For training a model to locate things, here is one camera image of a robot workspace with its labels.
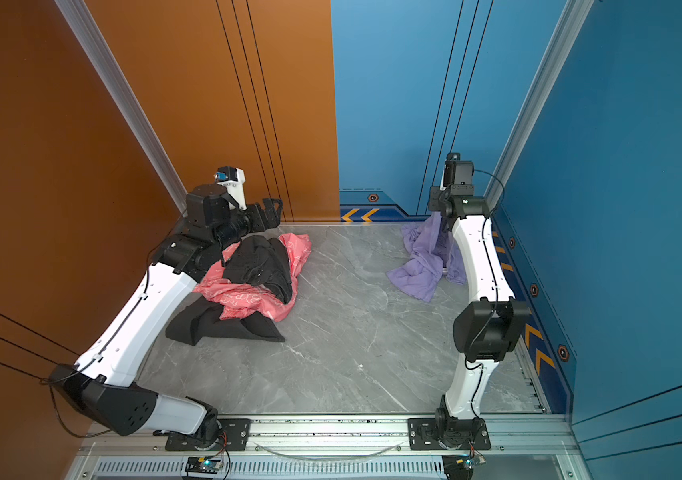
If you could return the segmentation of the purple cloth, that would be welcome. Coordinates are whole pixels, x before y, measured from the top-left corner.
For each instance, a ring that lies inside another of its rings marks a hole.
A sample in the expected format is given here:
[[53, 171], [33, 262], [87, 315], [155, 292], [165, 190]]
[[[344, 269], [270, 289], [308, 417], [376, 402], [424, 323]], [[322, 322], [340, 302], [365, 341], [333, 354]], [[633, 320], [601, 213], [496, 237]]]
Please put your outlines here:
[[409, 260], [387, 273], [396, 288], [410, 297], [430, 302], [443, 278], [457, 285], [466, 284], [461, 253], [439, 212], [433, 212], [418, 225], [404, 225], [401, 234]]

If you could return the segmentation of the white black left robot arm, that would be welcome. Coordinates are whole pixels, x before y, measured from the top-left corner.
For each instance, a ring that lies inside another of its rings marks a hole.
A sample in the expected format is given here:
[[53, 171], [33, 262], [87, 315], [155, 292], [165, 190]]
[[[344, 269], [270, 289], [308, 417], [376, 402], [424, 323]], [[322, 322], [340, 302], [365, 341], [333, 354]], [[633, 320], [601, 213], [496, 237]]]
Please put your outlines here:
[[241, 183], [225, 181], [196, 187], [186, 204], [178, 223], [150, 250], [143, 279], [104, 333], [74, 364], [57, 365], [43, 384], [53, 399], [62, 398], [109, 432], [161, 431], [207, 446], [221, 431], [215, 407], [159, 394], [135, 379], [173, 312], [224, 250], [278, 227], [283, 203], [248, 203]]

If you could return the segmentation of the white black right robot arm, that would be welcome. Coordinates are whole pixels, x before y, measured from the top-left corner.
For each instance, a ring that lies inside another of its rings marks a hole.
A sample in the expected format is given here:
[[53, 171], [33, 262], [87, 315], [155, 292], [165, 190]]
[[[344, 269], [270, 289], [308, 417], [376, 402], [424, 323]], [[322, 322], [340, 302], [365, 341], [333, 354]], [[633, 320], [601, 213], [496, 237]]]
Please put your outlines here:
[[441, 183], [430, 190], [429, 208], [438, 211], [461, 255], [469, 302], [453, 323], [459, 354], [452, 383], [435, 412], [431, 434], [445, 450], [488, 450], [489, 433], [481, 401], [492, 374], [515, 350], [528, 304], [509, 286], [493, 242], [495, 208], [474, 194], [471, 161], [451, 152]]

